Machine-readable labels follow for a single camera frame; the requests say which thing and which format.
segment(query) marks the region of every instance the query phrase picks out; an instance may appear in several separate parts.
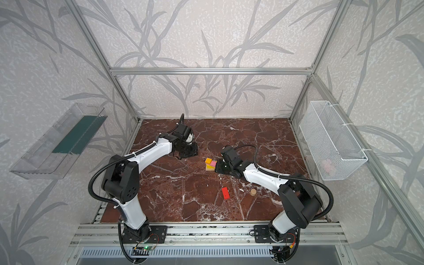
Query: wire mesh basket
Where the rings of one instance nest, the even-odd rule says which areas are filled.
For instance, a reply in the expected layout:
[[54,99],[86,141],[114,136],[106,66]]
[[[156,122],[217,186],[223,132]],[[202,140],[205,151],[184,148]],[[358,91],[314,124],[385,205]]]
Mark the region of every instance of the wire mesh basket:
[[299,127],[323,180],[346,179],[368,161],[329,101],[311,101]]

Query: leaf pattern wallpaper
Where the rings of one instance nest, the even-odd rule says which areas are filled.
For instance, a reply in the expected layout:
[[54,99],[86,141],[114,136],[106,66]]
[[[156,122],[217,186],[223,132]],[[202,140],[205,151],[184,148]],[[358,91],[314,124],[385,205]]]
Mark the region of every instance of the leaf pattern wallpaper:
[[[310,67],[339,1],[77,2],[113,67]],[[140,117],[288,117],[306,79],[119,78]]]
[[[121,154],[136,126],[64,3],[0,2],[0,264],[59,264],[97,202],[92,171]],[[104,124],[61,180],[9,168],[75,102],[105,107]]]
[[[349,6],[318,75],[424,217],[424,1],[363,1]],[[293,124],[310,100],[312,88]],[[311,174],[317,174],[300,137]],[[424,253],[366,166],[327,181],[359,264],[424,264]]]

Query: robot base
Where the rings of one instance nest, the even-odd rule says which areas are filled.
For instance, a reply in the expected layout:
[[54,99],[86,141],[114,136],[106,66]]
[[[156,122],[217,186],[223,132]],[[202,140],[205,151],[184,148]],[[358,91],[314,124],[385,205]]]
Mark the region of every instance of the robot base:
[[[268,225],[255,225],[253,228],[256,243],[275,243],[275,241],[271,239]],[[289,233],[296,234],[297,231],[295,229],[290,229],[287,231],[282,235],[283,238],[280,239],[281,243],[287,243],[288,245],[293,243],[294,236],[290,235]]]
[[[167,226],[150,226],[150,238],[144,243],[150,244],[163,244],[165,243]],[[134,230],[124,226],[124,231],[122,233],[122,243],[123,244],[136,244],[137,241],[140,241],[140,238],[134,235]]]

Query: black mounting plate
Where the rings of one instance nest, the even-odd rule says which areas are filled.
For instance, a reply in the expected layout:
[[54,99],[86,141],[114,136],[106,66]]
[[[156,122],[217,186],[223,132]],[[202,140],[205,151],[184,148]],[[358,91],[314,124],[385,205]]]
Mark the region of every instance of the black mounting plate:
[[[268,225],[255,225],[253,226],[255,233],[255,243],[275,243],[274,240],[271,239],[269,234]],[[291,244],[294,241],[294,237],[289,233],[296,234],[297,231],[295,229],[290,229],[285,233],[285,239],[281,243]]]
[[[149,226],[149,227],[151,229],[151,232],[150,232],[151,236],[145,243],[150,243],[150,244],[165,243],[166,231],[168,230],[168,227],[167,226]],[[130,233],[127,232],[127,227],[124,227],[124,231],[122,235],[122,243],[137,244],[137,240],[138,238],[133,237]]]

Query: black cable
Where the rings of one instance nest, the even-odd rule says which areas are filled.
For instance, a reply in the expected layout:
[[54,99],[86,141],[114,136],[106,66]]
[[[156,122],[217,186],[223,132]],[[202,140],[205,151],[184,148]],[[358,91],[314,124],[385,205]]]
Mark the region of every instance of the black cable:
[[179,124],[184,124],[184,113],[181,114],[180,121],[178,123]]
[[118,238],[119,238],[119,245],[121,246],[122,253],[124,254],[125,258],[127,258],[127,260],[129,262],[131,262],[132,264],[140,264],[140,263],[143,263],[147,259],[147,258],[139,258],[139,259],[134,260],[128,255],[127,251],[124,248],[124,244],[122,243],[122,231],[121,231],[121,223],[120,222],[118,222]]
[[334,205],[334,197],[333,197],[333,193],[331,192],[331,190],[326,185],[324,185],[324,184],[322,184],[322,183],[320,183],[318,181],[311,180],[311,179],[300,179],[300,178],[295,178],[295,177],[291,177],[291,176],[282,176],[282,175],[279,175],[279,174],[275,174],[275,173],[266,171],[266,170],[262,169],[258,165],[258,163],[257,163],[258,147],[254,146],[254,145],[239,145],[236,148],[234,148],[234,150],[236,150],[236,149],[238,149],[240,147],[244,147],[244,146],[251,146],[251,147],[254,147],[255,148],[255,153],[253,155],[253,164],[255,165],[255,167],[260,172],[262,172],[264,174],[267,174],[268,176],[272,176],[272,177],[279,178],[279,179],[288,179],[288,180],[303,181],[303,182],[311,183],[311,184],[317,185],[320,188],[322,188],[323,190],[325,190],[325,192],[327,193],[328,198],[329,198],[329,202],[328,202],[327,208],[325,208],[325,210],[322,211],[322,212],[320,212],[319,214],[315,215],[314,218],[312,219],[312,221],[313,220],[316,220],[316,219],[319,219],[319,218],[323,217],[324,215],[326,215],[327,213],[330,212],[331,208]]
[[[143,149],[138,150],[137,152],[135,152],[135,155],[136,155],[136,156],[138,156],[139,154],[144,153],[145,151],[149,150],[150,148],[154,147],[155,145],[156,145],[156,143],[155,143],[155,142],[153,142],[152,144],[150,144],[150,145],[146,146],[145,148],[143,148]],[[89,183],[88,183],[88,193],[90,194],[90,196],[91,196],[91,197],[93,197],[94,199],[98,200],[98,201],[104,201],[104,202],[107,202],[107,203],[110,203],[110,204],[115,205],[115,206],[116,206],[116,209],[118,209],[118,211],[121,213],[121,218],[122,218],[122,220],[123,220],[124,222],[126,222],[126,221],[127,221],[127,217],[126,217],[126,215],[125,215],[124,211],[122,210],[122,208],[119,206],[119,203],[118,203],[118,202],[116,202],[116,201],[114,201],[114,200],[111,200],[111,199],[108,199],[108,198],[104,198],[104,197],[101,197],[101,196],[97,195],[97,194],[94,192],[94,190],[93,190],[93,184],[94,184],[94,182],[96,181],[97,177],[98,177],[98,176],[99,176],[99,175],[100,175],[103,171],[105,171],[106,169],[108,169],[109,167],[111,167],[111,166],[113,166],[113,165],[115,165],[115,164],[122,163],[122,162],[124,162],[125,160],[127,160],[128,158],[132,158],[132,157],[134,157],[134,154],[130,154],[129,156],[125,156],[125,157],[123,157],[123,158],[121,158],[121,159],[118,159],[118,160],[116,160],[116,161],[113,161],[113,162],[111,162],[111,163],[107,164],[106,166],[104,166],[104,167],[102,167],[101,169],[99,169],[99,170],[96,172],[96,174],[94,174],[94,175],[93,175],[93,177],[90,179],[90,181],[89,181]]]
[[168,131],[167,133],[172,133],[173,131],[175,131],[175,129],[177,129],[178,124],[184,124],[184,113],[181,114],[180,120],[178,121],[177,125],[175,125],[174,128],[172,128],[172,130]]
[[255,148],[255,153],[253,154],[253,164],[255,165],[255,167],[256,167],[256,168],[258,168],[258,167],[259,167],[259,166],[258,166],[258,163],[256,163],[256,156],[257,156],[257,154],[258,154],[258,147],[256,147],[255,145],[249,145],[249,144],[246,144],[246,145],[239,145],[239,146],[237,146],[236,148],[234,148],[234,150],[237,150],[237,149],[239,149],[240,147],[245,147],[245,146],[250,146],[250,147]]
[[284,262],[293,258],[294,254],[296,254],[297,248],[299,247],[299,242],[300,242],[300,228],[297,229],[296,245],[294,246],[293,252]]

